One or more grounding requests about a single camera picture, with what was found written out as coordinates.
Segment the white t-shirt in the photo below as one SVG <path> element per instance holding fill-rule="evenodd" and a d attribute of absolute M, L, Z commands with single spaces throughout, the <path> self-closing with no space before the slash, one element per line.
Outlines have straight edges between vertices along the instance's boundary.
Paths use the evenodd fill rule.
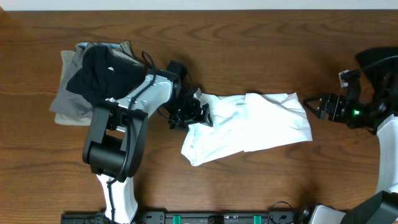
<path fill-rule="evenodd" d="M 312 141 L 307 114 L 296 93 L 216 96 L 197 90 L 195 98 L 208 104 L 212 126 L 188 127 L 181 153 L 192 166 L 273 147 Z"/>

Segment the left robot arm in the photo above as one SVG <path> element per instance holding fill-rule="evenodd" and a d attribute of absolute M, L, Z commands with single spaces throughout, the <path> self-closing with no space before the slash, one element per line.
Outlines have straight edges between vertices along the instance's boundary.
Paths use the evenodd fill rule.
<path fill-rule="evenodd" d="M 83 162 L 104 191 L 106 210 L 95 218 L 97 223 L 131 223 L 135 218 L 134 176 L 153 113 L 164 107 L 169 112 L 170 129 L 187 129 L 196 123 L 213 125 L 209 104 L 200 103 L 194 90 L 183 86 L 186 75 L 184 65 L 172 60 L 165 70 L 150 69 L 144 81 L 124 98 L 95 107 Z"/>

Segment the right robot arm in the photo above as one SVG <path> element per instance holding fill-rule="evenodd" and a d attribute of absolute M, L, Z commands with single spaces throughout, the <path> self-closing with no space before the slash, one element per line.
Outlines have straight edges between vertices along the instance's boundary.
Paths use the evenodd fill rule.
<path fill-rule="evenodd" d="M 345 95 L 324 93 L 304 100 L 317 118 L 328 118 L 353 129 L 367 129 L 377 138 L 379 167 L 376 191 L 356 207 L 342 212 L 325 205 L 307 207 L 301 223 L 395 223 L 397 222 L 397 73 L 371 79 L 374 94 L 369 103 L 359 100 L 358 73 L 340 73 Z"/>

